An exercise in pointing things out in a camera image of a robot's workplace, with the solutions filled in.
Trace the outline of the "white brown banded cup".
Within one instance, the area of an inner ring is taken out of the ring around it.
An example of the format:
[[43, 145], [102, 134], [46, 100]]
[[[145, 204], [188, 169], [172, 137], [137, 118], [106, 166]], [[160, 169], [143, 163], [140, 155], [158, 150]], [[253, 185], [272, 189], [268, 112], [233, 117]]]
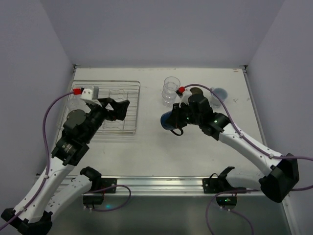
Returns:
[[203, 96], [203, 91], [202, 89], [198, 88], [198, 87], [192, 87], [189, 89], [189, 91], [191, 92], [191, 95], [200, 95]]

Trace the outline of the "dark blue mug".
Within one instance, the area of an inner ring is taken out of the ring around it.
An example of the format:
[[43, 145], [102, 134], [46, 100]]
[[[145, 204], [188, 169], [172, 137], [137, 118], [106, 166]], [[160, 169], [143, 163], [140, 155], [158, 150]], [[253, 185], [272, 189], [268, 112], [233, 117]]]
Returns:
[[164, 130], [170, 131], [175, 136], [184, 134], [183, 129], [178, 126], [176, 115], [172, 111], [168, 111], [161, 116], [160, 124]]

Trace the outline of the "clear faceted glass tumbler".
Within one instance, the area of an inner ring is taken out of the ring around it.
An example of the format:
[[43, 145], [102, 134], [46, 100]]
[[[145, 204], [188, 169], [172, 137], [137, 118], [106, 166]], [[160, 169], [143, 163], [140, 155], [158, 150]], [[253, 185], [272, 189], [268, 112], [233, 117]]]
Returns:
[[162, 92], [162, 102], [163, 102], [163, 105], [166, 107], [171, 107], [175, 103], [176, 98], [177, 98], [176, 93], [168, 94], [166, 92]]

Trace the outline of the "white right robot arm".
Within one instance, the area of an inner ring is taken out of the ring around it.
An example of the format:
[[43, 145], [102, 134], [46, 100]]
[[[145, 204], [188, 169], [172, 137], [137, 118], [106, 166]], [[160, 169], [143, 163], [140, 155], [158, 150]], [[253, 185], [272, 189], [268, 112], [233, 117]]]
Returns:
[[282, 202], [299, 181], [297, 159], [268, 149], [245, 134], [230, 117], [214, 112], [201, 94], [190, 95], [187, 102], [175, 103], [166, 123], [179, 130], [188, 124], [196, 125], [205, 135], [242, 154], [261, 171], [260, 190], [274, 202]]

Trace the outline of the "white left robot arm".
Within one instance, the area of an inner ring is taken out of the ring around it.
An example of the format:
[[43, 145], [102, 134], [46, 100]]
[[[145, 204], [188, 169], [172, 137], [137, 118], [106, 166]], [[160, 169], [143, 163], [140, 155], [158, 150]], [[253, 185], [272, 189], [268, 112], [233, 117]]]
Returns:
[[57, 215], [78, 196], [90, 190], [101, 190], [101, 173], [88, 166], [72, 183], [57, 191], [87, 153], [88, 144], [103, 122], [124, 120], [130, 102], [101, 98], [86, 101], [86, 104], [90, 109], [88, 113], [80, 109], [68, 113], [61, 137], [30, 192], [15, 207], [7, 208], [1, 214], [2, 219], [22, 235], [47, 234]]

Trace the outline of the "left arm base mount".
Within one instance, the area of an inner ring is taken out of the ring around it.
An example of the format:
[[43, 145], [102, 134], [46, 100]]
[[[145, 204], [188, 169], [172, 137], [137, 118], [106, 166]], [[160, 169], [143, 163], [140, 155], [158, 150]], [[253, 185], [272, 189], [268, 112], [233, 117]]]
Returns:
[[[103, 188], [108, 188], [117, 184], [116, 178], [101, 178], [98, 179], [95, 183], [92, 183], [90, 191], [99, 190]], [[107, 189], [105, 191], [97, 192], [95, 195], [83, 196], [83, 205], [91, 206], [95, 209], [95, 206], [101, 205], [104, 202], [106, 194], [114, 194], [116, 188]]]

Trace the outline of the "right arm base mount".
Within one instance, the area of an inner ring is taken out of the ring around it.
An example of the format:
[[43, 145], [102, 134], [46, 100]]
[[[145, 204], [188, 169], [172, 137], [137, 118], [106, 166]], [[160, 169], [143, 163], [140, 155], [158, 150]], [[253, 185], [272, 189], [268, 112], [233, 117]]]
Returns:
[[[244, 187], [233, 187], [227, 180], [226, 177], [230, 171], [232, 171], [235, 167], [228, 166], [224, 169], [219, 175], [217, 173], [213, 173], [208, 178], [202, 179], [202, 188], [205, 194], [217, 194], [219, 192], [225, 191], [238, 191], [244, 190]], [[234, 193], [231, 196], [218, 196], [216, 198], [217, 204], [223, 209], [234, 209], [237, 205], [237, 194]]]

